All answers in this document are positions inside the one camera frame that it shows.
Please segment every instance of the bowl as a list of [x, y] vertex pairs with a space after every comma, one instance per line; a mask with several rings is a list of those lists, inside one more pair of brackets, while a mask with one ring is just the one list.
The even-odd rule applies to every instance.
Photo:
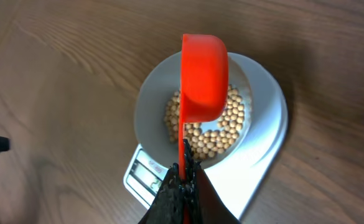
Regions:
[[[177, 143], [169, 141], [169, 133], [163, 119], [167, 102], [180, 88], [180, 56], [179, 52], [168, 57], [149, 74], [140, 88], [134, 113], [134, 130], [138, 141], [142, 148], [164, 167], [170, 167], [178, 161]], [[229, 84], [238, 89], [245, 106], [243, 129], [239, 131], [240, 136], [236, 142], [223, 154], [217, 154], [214, 158], [205, 159], [201, 163], [204, 169], [232, 155], [246, 136], [251, 124], [252, 97], [249, 81], [240, 66], [230, 57], [228, 63]], [[200, 128], [203, 133], [209, 129], [219, 129], [216, 120], [202, 123]]]

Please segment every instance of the wooden table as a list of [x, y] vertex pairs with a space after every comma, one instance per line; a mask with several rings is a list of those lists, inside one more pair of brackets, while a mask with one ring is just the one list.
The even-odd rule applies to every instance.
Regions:
[[243, 223], [364, 224], [364, 0], [0, 0], [0, 223], [140, 220], [121, 181], [134, 104], [183, 33], [258, 61], [287, 99]]

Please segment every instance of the pile of beans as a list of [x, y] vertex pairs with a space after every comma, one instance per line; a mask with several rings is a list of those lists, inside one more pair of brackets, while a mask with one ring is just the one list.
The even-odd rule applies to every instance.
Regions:
[[[168, 101], [164, 122], [168, 128], [170, 142], [176, 142], [179, 133], [179, 98], [180, 92], [176, 91]], [[243, 98], [238, 90], [231, 85], [228, 87], [227, 103], [222, 115], [218, 118], [219, 129], [202, 132], [201, 123], [185, 124], [184, 138], [192, 146], [194, 159], [206, 159], [216, 154], [224, 153], [231, 147], [243, 129], [245, 120], [245, 107]]]

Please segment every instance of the bowl of chickpeas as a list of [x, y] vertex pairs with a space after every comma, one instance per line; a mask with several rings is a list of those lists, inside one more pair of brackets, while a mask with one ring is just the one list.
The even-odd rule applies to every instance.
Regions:
[[[231, 58], [229, 83], [225, 109], [217, 120], [184, 126], [184, 139], [189, 141], [193, 158], [201, 160], [204, 169], [231, 155], [250, 128], [250, 84]], [[179, 89], [180, 53], [177, 53], [149, 74], [140, 89], [135, 109], [136, 137], [145, 151], [164, 167], [178, 161]]]

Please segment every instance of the scale platform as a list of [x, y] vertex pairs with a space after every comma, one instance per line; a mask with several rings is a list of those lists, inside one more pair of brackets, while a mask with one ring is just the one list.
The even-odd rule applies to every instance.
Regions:
[[[251, 126], [238, 148], [204, 171], [227, 209], [241, 220], [282, 144], [288, 116], [284, 95], [273, 76], [248, 57], [234, 53], [228, 53], [228, 56], [241, 67], [251, 85]], [[148, 209], [167, 170], [139, 144], [123, 182], [126, 189]]]

